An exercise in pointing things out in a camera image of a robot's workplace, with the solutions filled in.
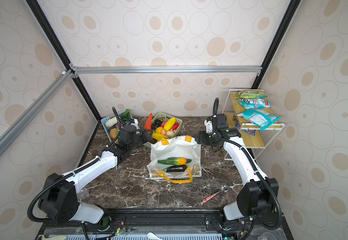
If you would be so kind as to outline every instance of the green plastic basket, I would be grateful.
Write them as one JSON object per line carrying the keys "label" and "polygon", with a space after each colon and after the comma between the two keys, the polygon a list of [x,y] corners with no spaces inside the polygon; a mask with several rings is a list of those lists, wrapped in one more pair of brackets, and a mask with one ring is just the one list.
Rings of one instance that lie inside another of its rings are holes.
{"label": "green plastic basket", "polygon": [[[173,118],[173,116],[170,116],[166,113],[157,113],[157,115],[155,115],[155,117],[152,119],[152,123],[156,120],[156,119],[164,119],[165,121],[169,120],[170,118]],[[179,126],[178,128],[176,129],[176,132],[174,133],[174,135],[171,137],[176,137],[180,131],[180,128],[182,127],[182,120],[179,119],[179,118],[175,118],[176,119],[176,122],[179,123]],[[147,143],[144,143],[143,145],[145,145],[146,147],[148,148],[151,148],[151,145],[152,143],[151,142],[147,142]]]}

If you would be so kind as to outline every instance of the orange bag strap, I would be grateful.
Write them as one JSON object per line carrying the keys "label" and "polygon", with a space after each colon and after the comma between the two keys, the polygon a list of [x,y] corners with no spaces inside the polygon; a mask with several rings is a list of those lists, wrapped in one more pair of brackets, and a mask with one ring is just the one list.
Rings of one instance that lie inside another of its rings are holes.
{"label": "orange bag strap", "polygon": [[165,176],[166,173],[164,171],[162,171],[162,170],[158,170],[158,173],[159,173],[159,175],[162,178],[164,178],[167,181],[172,182],[172,183],[189,183],[189,182],[192,182],[192,180],[193,180],[193,176],[191,175],[190,169],[191,169],[191,166],[189,166],[186,169],[186,171],[188,171],[188,176],[190,177],[190,179],[186,179],[186,180],[173,180],[173,179],[170,179],[170,178]]}

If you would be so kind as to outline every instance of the carrot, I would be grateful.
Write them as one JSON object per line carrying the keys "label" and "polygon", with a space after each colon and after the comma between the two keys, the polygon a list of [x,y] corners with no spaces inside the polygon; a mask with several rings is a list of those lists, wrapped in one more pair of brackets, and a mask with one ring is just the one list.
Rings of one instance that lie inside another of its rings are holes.
{"label": "carrot", "polygon": [[145,123],[145,129],[151,129],[151,121],[152,121],[152,113],[150,113],[150,115]]}

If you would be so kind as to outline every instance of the marble tabletop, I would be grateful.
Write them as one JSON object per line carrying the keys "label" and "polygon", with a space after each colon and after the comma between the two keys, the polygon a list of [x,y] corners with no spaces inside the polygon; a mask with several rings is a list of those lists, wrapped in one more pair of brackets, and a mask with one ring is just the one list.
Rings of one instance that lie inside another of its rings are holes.
{"label": "marble tabletop", "polygon": [[[178,136],[196,137],[205,130],[206,117],[179,117],[183,120]],[[137,118],[144,126],[146,117]],[[85,162],[90,161],[109,139],[102,126],[99,127]],[[122,164],[104,172],[91,181],[86,188],[89,196],[83,202],[105,208],[125,207],[222,207],[236,201],[242,189],[242,180],[232,161],[225,161],[225,151],[215,152],[209,146],[201,147],[202,177],[191,183],[173,184],[166,180],[148,179],[146,165],[150,162],[150,148],[145,146],[133,151]],[[219,191],[222,185],[230,186],[228,192],[220,193],[205,204],[202,200]]]}

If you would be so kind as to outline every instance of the patterned wall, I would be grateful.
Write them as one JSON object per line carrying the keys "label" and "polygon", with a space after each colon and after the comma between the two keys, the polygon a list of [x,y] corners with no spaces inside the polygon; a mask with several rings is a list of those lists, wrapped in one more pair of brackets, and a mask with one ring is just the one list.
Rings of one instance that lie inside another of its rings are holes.
{"label": "patterned wall", "polygon": [[[166,112],[174,116],[209,116],[215,98],[222,111],[229,89],[250,88],[256,73],[81,74],[101,116],[111,108],[129,108],[133,116]],[[231,101],[226,110],[233,112]]]}
{"label": "patterned wall", "polygon": [[261,86],[286,128],[259,157],[295,240],[348,240],[348,1],[306,0]]}
{"label": "patterned wall", "polygon": [[[41,227],[27,217],[46,177],[74,169],[96,120],[68,80],[0,157],[0,240],[33,240]],[[39,209],[37,217],[45,217]]]}
{"label": "patterned wall", "polygon": [[20,0],[0,0],[0,136],[60,75],[61,65]]}
{"label": "patterned wall", "polygon": [[289,0],[39,0],[76,66],[261,65]]}

